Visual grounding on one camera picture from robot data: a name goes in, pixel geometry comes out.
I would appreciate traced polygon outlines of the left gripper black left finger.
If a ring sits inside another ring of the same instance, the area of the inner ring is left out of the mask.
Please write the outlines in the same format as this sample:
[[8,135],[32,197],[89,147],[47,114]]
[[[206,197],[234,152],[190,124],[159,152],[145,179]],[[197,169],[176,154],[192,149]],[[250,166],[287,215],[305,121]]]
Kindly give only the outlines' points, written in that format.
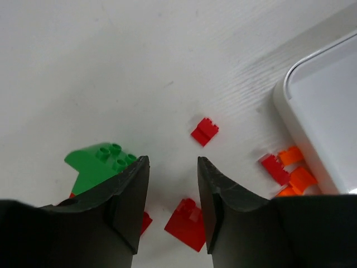
[[2,267],[131,267],[138,251],[149,158],[58,205],[1,200]]

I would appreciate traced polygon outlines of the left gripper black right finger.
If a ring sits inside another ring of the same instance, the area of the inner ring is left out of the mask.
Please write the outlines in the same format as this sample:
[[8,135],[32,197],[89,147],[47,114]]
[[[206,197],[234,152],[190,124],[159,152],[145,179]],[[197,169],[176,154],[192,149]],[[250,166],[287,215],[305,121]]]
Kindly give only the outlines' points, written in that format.
[[262,198],[205,157],[197,177],[214,267],[355,267],[356,195]]

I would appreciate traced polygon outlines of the red flat lego brick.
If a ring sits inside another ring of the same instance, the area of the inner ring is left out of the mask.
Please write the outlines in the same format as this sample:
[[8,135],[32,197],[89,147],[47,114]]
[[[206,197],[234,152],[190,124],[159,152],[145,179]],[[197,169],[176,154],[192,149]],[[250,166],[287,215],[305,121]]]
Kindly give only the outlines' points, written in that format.
[[180,201],[164,230],[196,252],[206,242],[202,211],[190,198]]

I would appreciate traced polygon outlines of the dark red lego brick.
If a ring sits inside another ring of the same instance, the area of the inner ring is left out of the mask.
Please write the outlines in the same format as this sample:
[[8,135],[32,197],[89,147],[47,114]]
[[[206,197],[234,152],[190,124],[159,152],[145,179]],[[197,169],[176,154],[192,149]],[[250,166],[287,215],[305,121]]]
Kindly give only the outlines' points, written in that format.
[[266,154],[259,159],[259,162],[272,179],[280,186],[284,186],[289,183],[289,173],[284,169],[283,165],[274,155]]

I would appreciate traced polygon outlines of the orange lego brick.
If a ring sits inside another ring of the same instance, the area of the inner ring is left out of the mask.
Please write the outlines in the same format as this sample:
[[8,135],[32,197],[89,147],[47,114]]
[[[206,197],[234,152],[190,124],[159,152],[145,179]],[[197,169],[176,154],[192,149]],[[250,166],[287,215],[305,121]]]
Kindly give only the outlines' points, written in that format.
[[278,158],[284,166],[292,165],[304,160],[304,156],[297,146],[280,151]]

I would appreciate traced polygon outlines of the red lego slope brick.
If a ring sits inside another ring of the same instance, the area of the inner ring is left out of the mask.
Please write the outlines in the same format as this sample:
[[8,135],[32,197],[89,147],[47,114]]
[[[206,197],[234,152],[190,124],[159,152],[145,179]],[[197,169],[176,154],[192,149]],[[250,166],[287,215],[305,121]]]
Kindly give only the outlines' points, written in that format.
[[205,147],[219,132],[219,127],[210,118],[203,118],[192,131],[191,137],[202,147]]

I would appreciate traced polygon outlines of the white three-compartment tray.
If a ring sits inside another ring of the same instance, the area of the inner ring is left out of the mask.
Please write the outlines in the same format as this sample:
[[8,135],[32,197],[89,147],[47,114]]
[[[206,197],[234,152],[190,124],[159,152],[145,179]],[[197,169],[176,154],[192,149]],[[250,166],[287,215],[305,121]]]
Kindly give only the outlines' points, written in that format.
[[296,62],[273,102],[325,194],[356,194],[356,32]]

